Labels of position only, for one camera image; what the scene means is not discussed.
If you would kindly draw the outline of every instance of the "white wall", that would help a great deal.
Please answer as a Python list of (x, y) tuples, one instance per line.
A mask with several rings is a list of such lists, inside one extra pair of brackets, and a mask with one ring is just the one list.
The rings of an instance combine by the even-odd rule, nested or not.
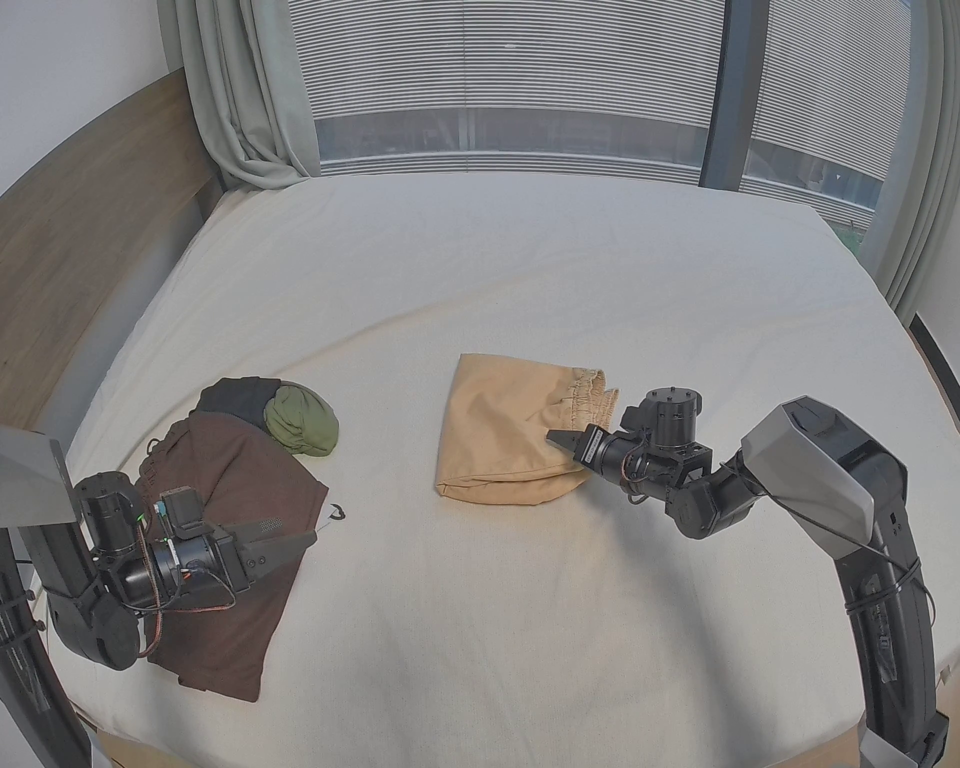
[(0, 194), (165, 74), (156, 0), (0, 0)]
[(960, 378), (960, 201), (921, 288), (917, 314)]

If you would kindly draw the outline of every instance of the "crumpled green cloth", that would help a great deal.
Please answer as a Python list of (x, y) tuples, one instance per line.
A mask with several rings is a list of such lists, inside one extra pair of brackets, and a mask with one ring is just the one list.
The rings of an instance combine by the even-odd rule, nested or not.
[(290, 453), (328, 456), (340, 436), (340, 423), (326, 401), (299, 384), (284, 382), (263, 409), (274, 439)]

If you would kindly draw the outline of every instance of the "folded clothing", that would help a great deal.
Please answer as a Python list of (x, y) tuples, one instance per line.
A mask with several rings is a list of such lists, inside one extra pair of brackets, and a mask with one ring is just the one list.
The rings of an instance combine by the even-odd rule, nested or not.
[(340, 436), (340, 423), (322, 397), (278, 378), (222, 378), (200, 393), (195, 410), (242, 419), (294, 454), (328, 456)]
[[(277, 517), (277, 536), (312, 531), (327, 488), (279, 443), (229, 414), (196, 411), (170, 427), (140, 465), (136, 487), (147, 504), (163, 492), (191, 486), (204, 519), (220, 524)], [(154, 521), (150, 538), (162, 538)], [(255, 702), (267, 647), (279, 624), (300, 559), (237, 595), (229, 611), (165, 613), (163, 636), (149, 661), (177, 674), (180, 684)], [(146, 621), (146, 636), (154, 620)]]
[(602, 371), (464, 354), (453, 376), (437, 491), (477, 504), (540, 504), (589, 478), (546, 441), (550, 429), (610, 427), (617, 390)]

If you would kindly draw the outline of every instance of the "mattress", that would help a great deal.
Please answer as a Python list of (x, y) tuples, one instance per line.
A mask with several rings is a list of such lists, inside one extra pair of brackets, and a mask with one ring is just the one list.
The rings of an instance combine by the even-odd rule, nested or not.
[(599, 478), (538, 507), (439, 497), (462, 352), (603, 369), (621, 409), (695, 388), (698, 439), (722, 459), (778, 403), (834, 405), (907, 464), (938, 662), (960, 648), (960, 437), (812, 209), (638, 180), (342, 177), (225, 198), (68, 455), (75, 481), (135, 476), (146, 442), (225, 375), (330, 402), (339, 445), (301, 459), (347, 519), (303, 560), (259, 701), (144, 661), (114, 672), (50, 634), (71, 699), (200, 768), (749, 768), (856, 722), (832, 561), (768, 500), (694, 541)]

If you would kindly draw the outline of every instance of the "wooden headboard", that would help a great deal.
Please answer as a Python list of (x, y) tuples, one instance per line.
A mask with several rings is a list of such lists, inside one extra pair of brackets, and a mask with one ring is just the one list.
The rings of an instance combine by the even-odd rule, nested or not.
[(0, 197), (0, 423), (34, 428), (98, 310), (214, 175), (181, 69)]

